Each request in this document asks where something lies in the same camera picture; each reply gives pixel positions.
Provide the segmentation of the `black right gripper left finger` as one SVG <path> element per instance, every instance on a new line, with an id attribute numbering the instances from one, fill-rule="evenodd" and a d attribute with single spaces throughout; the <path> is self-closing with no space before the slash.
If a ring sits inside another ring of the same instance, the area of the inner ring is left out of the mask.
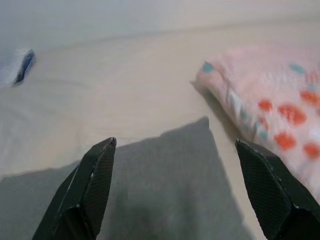
<path id="1" fill-rule="evenodd" d="M 55 192 L 32 240 L 96 240 L 101 231 L 117 140 L 107 138 L 85 153 Z"/>

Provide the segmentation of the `blue and white cloth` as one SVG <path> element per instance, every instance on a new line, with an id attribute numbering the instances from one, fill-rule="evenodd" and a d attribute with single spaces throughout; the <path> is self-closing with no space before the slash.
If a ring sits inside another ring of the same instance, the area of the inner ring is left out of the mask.
<path id="1" fill-rule="evenodd" d="M 21 84 L 34 60 L 35 52 L 30 48 L 0 53 L 0 88 Z"/>

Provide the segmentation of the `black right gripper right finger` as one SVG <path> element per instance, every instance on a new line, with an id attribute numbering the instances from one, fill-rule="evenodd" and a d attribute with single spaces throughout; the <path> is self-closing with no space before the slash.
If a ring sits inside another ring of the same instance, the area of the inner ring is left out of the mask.
<path id="1" fill-rule="evenodd" d="M 281 159 L 242 139 L 235 147 L 248 198 L 267 240 L 320 240 L 320 205 Z"/>

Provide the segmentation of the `pink floral pillow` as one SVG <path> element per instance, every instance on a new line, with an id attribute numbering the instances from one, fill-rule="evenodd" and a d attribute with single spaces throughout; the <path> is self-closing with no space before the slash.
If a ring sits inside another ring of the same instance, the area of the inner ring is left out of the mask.
<path id="1" fill-rule="evenodd" d="M 197 82 L 242 135 L 320 198 L 320 47 L 251 46 L 206 60 Z"/>

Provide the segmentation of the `grey fabric pillow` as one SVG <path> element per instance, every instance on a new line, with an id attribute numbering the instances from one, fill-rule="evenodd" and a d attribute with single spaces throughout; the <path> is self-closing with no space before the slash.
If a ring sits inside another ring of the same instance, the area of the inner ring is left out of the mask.
<path id="1" fill-rule="evenodd" d="M 0 240 L 31 240 L 76 162 L 0 180 Z M 207 118 L 118 147 L 97 240 L 255 240 Z"/>

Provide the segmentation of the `beige bed sheet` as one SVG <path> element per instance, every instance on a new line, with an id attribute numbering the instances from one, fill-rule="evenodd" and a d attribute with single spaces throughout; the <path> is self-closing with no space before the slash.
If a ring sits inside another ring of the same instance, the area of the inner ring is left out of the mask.
<path id="1" fill-rule="evenodd" d="M 95 143 L 123 146 L 208 117 L 233 198 L 254 240 L 249 202 L 218 102 L 193 86 L 203 61 L 255 44 L 320 44 L 320 16 L 142 34 L 38 52 L 23 84 L 0 88 L 0 178 L 59 168 Z"/>

